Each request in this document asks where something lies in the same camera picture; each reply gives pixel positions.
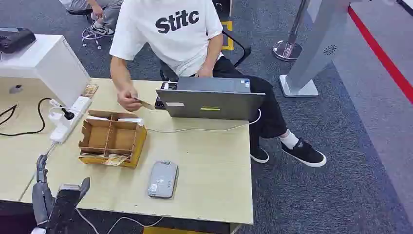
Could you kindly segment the person's left hand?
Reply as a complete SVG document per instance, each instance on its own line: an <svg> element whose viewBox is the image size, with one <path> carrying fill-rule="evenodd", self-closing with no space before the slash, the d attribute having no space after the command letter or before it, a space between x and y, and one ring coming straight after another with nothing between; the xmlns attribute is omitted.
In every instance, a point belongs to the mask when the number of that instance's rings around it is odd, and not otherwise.
<svg viewBox="0 0 413 234"><path fill-rule="evenodd" d="M201 69L194 75L195 77L213 77L213 68L202 66Z"/></svg>

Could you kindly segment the person's right hand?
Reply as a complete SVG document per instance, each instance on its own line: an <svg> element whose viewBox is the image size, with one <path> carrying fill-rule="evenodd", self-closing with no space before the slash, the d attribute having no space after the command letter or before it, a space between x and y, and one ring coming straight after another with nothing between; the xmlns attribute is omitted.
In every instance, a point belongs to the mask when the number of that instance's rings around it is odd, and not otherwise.
<svg viewBox="0 0 413 234"><path fill-rule="evenodd" d="M129 112L137 111L143 107L143 105L137 100L137 91L133 87L118 91L117 101L125 110Z"/></svg>

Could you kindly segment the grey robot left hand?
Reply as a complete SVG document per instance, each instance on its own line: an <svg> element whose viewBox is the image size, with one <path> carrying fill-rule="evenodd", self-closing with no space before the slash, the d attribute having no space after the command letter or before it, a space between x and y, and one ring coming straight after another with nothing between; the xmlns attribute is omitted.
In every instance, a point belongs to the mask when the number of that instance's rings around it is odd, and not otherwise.
<svg viewBox="0 0 413 234"><path fill-rule="evenodd" d="M56 196L48 186L47 155L37 160L36 180L32 187L32 204L36 227L33 234L67 234L73 221L77 205L90 188L91 179L86 177L81 185L62 184Z"/></svg>

